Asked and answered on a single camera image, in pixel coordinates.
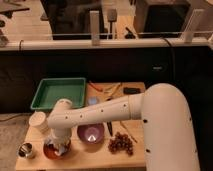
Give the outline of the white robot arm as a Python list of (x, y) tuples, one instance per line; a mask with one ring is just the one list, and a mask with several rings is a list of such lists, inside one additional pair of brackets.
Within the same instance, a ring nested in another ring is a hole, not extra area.
[(48, 117), (54, 137), (78, 125), (139, 119), (143, 123), (147, 171), (200, 171), (187, 100), (175, 86), (158, 83), (145, 92), (96, 105), (66, 109), (58, 102)]

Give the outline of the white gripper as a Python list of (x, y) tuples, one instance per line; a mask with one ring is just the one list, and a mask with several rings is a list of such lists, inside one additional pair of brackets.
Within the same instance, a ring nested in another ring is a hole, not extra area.
[(51, 140), (55, 146), (66, 145), (71, 138), (72, 131), (70, 129), (52, 129)]

